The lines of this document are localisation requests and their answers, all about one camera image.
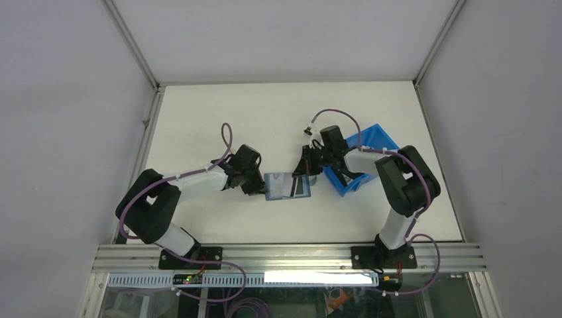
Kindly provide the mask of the aluminium front mounting rail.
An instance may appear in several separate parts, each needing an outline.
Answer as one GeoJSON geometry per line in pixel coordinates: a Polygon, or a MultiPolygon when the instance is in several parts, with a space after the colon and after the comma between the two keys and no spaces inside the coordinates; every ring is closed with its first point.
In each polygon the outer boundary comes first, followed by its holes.
{"type": "MultiPolygon", "coordinates": [[[[408,260],[416,268],[405,273],[429,273],[436,267],[442,273],[485,272],[488,270],[477,243],[416,242],[408,260]]],[[[235,272],[235,265],[248,273],[267,271],[357,272],[373,259],[370,243],[343,244],[224,244],[220,259],[222,272],[235,272]]],[[[97,249],[93,273],[161,272],[164,260],[153,245],[102,244],[97,249]]]]}

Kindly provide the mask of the teal leather card holder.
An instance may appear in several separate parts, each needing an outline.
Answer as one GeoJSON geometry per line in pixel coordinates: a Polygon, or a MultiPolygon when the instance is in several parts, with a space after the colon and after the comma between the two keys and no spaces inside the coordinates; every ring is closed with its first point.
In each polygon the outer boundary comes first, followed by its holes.
{"type": "MultiPolygon", "coordinates": [[[[315,185],[317,178],[316,176],[302,176],[308,178],[309,183],[309,190],[310,194],[307,197],[311,196],[311,188],[315,185]]],[[[291,182],[293,176],[290,172],[276,172],[276,173],[267,173],[264,175],[264,181],[268,188],[267,193],[265,194],[265,200],[267,201],[279,201],[279,200],[287,200],[287,199],[301,199],[307,197],[300,197],[300,198],[291,198],[288,197],[286,191],[288,189],[288,185],[291,182]]]]}

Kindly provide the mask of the blue plastic bin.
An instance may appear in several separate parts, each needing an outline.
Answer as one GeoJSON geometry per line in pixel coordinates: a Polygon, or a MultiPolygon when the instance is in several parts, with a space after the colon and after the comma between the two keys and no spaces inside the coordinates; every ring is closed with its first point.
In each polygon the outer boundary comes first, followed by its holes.
{"type": "MultiPolygon", "coordinates": [[[[361,131],[361,145],[378,150],[398,150],[399,146],[386,131],[375,124],[361,131]]],[[[382,157],[379,153],[359,153],[354,150],[351,157],[345,159],[348,171],[337,170],[331,166],[324,167],[323,173],[331,182],[337,193],[344,197],[351,191],[378,177],[375,162],[382,157]]]]}

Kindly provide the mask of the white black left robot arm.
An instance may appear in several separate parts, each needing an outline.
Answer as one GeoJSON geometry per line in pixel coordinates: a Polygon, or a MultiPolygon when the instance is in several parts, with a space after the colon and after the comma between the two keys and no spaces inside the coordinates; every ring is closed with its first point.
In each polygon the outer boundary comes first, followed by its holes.
{"type": "Polygon", "coordinates": [[[143,243],[172,252],[177,264],[191,269],[199,262],[200,243],[173,223],[177,206],[200,195],[236,187],[246,195],[266,194],[260,163],[260,153],[244,144],[234,154],[191,172],[165,177],[147,169],[122,198],[115,215],[143,243]]]}

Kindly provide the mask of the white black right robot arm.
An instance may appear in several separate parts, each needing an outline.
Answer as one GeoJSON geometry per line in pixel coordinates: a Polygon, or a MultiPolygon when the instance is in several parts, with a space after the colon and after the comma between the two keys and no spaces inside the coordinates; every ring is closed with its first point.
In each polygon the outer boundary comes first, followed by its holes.
{"type": "Polygon", "coordinates": [[[382,184],[390,212],[375,236],[374,246],[359,254],[363,267],[391,268],[411,255],[413,227],[441,193],[439,182],[418,150],[414,146],[396,150],[349,146],[337,125],[319,132],[308,125],[304,134],[309,141],[302,148],[294,177],[331,170],[340,183],[370,175],[382,184]]]}

